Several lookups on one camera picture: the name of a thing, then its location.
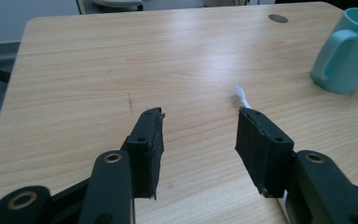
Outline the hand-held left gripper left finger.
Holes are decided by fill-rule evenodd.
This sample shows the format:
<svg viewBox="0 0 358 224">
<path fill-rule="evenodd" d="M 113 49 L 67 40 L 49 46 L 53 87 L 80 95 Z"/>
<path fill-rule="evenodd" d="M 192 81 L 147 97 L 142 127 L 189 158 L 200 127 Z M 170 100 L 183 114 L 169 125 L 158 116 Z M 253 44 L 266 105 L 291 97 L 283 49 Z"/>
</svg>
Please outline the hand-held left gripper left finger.
<svg viewBox="0 0 358 224">
<path fill-rule="evenodd" d="M 164 152 L 164 116 L 160 107 L 144 111 L 127 138 L 135 198 L 157 199 L 160 162 Z"/>
</svg>

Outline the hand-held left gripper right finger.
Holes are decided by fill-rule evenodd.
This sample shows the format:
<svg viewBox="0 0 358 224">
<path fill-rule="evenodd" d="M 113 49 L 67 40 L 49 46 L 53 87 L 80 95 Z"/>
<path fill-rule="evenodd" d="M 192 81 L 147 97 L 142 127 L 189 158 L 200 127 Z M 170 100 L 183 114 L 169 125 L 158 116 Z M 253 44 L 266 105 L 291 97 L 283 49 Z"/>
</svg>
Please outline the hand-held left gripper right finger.
<svg viewBox="0 0 358 224">
<path fill-rule="evenodd" d="M 281 198 L 283 170 L 293 153 L 294 141 L 263 113 L 242 107 L 235 149 L 258 192 Z"/>
</svg>

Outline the white toothbrush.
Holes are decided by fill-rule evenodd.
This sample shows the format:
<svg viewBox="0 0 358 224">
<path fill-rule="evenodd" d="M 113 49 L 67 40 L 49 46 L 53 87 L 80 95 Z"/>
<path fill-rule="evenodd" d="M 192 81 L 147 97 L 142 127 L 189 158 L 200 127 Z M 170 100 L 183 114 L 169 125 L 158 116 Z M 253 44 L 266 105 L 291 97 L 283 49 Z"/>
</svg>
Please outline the white toothbrush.
<svg viewBox="0 0 358 224">
<path fill-rule="evenodd" d="M 242 105 L 244 107 L 252 108 L 251 105 L 249 104 L 249 102 L 246 99 L 246 93 L 245 93 L 244 89 L 240 85 L 235 84 L 234 85 L 234 91 L 235 91 L 236 96 L 240 99 L 240 101 L 241 101 L 241 103 L 242 103 Z M 284 213 L 284 216 L 285 216 L 286 220 L 289 220 L 287 210 L 286 210 L 286 207 L 285 207 L 286 199 L 287 199 L 287 192 L 285 192 L 283 194 L 282 198 L 278 199 L 278 202 L 279 202 L 279 205 L 280 205 L 280 207 L 281 207 L 281 209 L 282 209 L 282 211 Z"/>
</svg>

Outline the teal mug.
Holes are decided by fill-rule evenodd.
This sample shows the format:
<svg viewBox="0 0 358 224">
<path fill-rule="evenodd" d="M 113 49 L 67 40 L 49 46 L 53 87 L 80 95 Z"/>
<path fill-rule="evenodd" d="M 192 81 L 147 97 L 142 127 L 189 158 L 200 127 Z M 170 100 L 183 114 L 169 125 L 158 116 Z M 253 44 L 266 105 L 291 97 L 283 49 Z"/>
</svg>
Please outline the teal mug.
<svg viewBox="0 0 358 224">
<path fill-rule="evenodd" d="M 337 94 L 358 89 L 358 7 L 344 11 L 319 52 L 310 78 Z"/>
</svg>

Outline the office chair base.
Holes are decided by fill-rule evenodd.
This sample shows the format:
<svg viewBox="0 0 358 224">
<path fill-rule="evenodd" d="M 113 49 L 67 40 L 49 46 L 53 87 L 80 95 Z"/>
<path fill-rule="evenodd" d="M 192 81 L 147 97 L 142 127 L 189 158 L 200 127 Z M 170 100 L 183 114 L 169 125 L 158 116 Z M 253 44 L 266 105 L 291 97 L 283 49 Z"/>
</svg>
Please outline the office chair base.
<svg viewBox="0 0 358 224">
<path fill-rule="evenodd" d="M 81 14 L 143 11 L 143 0 L 76 0 Z"/>
</svg>

